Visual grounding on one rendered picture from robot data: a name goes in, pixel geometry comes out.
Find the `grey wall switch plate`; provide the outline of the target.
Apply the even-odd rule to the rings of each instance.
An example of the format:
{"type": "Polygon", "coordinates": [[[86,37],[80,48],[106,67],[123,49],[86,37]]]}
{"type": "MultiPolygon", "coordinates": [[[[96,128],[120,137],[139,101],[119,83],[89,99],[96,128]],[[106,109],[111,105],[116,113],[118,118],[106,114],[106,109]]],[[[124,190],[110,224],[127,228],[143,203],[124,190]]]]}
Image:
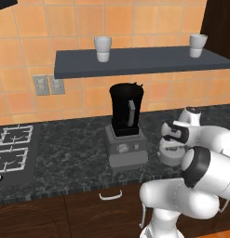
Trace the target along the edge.
{"type": "Polygon", "coordinates": [[[62,79],[56,79],[53,74],[49,76],[49,82],[52,95],[61,95],[65,93],[64,82],[62,79]]]}
{"type": "Polygon", "coordinates": [[[34,88],[37,96],[48,96],[49,87],[46,74],[39,74],[33,76],[34,88]]]}

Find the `black range hood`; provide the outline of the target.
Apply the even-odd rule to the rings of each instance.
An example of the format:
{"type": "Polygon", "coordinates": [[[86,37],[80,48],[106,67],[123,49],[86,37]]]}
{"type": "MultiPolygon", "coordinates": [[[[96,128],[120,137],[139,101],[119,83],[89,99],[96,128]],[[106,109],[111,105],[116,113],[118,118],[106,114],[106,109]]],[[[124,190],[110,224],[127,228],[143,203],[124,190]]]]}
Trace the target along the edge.
{"type": "Polygon", "coordinates": [[[12,7],[18,3],[18,0],[0,0],[0,10],[12,7]]]}

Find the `dark wood wall cupboard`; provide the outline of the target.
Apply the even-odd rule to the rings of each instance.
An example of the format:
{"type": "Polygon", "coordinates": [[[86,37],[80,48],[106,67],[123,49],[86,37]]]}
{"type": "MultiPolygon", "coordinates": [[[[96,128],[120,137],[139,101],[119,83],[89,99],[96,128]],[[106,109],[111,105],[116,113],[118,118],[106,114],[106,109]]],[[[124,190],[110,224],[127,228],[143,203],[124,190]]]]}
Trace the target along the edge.
{"type": "Polygon", "coordinates": [[[205,48],[230,60],[230,0],[208,0],[200,32],[205,48]]]}

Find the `dark wood drawer front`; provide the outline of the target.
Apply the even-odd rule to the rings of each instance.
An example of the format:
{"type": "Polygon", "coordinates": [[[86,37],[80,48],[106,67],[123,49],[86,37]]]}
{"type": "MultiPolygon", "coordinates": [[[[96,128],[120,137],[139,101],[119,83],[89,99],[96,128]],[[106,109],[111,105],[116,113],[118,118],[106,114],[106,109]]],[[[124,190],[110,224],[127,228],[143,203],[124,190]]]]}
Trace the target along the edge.
{"type": "Polygon", "coordinates": [[[65,196],[72,238],[140,238],[142,202],[140,184],[113,187],[65,196]],[[113,201],[102,196],[118,195],[113,201]]]}

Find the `black and grey blender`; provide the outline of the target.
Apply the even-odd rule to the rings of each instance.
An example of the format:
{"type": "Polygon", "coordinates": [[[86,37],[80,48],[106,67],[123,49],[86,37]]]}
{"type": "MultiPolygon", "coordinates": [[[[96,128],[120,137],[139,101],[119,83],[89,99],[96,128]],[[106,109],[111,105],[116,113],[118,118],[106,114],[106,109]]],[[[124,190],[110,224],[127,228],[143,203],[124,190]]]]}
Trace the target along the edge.
{"type": "Polygon", "coordinates": [[[112,169],[148,162],[147,138],[139,126],[144,90],[137,83],[111,86],[113,117],[104,128],[104,146],[112,169]]]}

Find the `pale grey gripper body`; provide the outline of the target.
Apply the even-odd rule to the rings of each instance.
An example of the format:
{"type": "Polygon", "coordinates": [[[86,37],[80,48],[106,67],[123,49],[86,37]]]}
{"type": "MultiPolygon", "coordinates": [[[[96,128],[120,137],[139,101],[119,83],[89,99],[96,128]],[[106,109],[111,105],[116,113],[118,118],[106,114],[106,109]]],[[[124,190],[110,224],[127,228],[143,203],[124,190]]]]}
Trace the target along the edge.
{"type": "Polygon", "coordinates": [[[161,152],[176,152],[178,149],[182,149],[183,144],[176,140],[166,140],[162,138],[159,144],[159,150],[161,152]]]}

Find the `dark grey wall shelf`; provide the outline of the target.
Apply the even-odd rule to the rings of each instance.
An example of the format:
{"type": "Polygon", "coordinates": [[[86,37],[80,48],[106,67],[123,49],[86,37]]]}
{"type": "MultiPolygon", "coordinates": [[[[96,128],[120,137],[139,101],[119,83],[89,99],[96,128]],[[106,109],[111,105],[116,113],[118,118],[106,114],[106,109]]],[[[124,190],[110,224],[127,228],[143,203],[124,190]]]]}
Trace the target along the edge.
{"type": "Polygon", "coordinates": [[[173,73],[230,69],[230,59],[207,49],[199,58],[188,46],[113,48],[107,62],[98,62],[95,49],[56,52],[56,79],[127,74],[173,73]]]}

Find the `dark wood cupboard door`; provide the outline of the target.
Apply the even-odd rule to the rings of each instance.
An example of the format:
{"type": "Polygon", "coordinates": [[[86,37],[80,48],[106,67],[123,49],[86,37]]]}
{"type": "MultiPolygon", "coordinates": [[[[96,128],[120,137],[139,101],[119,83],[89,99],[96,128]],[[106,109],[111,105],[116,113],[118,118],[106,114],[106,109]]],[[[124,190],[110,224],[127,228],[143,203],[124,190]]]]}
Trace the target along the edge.
{"type": "Polygon", "coordinates": [[[63,197],[0,205],[0,238],[72,238],[63,197]]]}

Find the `white cup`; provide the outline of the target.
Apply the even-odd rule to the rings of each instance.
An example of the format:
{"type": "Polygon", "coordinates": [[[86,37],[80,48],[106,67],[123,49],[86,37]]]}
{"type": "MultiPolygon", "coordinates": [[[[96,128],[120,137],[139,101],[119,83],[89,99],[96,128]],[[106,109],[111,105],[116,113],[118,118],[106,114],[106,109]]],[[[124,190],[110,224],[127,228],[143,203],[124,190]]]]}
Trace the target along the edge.
{"type": "Polygon", "coordinates": [[[110,58],[112,38],[109,36],[99,36],[94,38],[94,46],[99,62],[107,62],[110,58]]]}
{"type": "Polygon", "coordinates": [[[201,56],[203,47],[205,46],[208,37],[205,34],[191,34],[189,37],[190,57],[199,58],[201,56]]]}

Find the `dark hob with white grates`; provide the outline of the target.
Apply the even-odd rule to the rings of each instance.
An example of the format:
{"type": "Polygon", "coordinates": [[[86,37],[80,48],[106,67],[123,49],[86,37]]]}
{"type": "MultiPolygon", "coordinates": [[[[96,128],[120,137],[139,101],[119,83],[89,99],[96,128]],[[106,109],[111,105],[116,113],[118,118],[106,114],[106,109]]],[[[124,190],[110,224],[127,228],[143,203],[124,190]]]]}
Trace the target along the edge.
{"type": "Polygon", "coordinates": [[[0,126],[0,188],[31,183],[41,124],[0,126]]]}

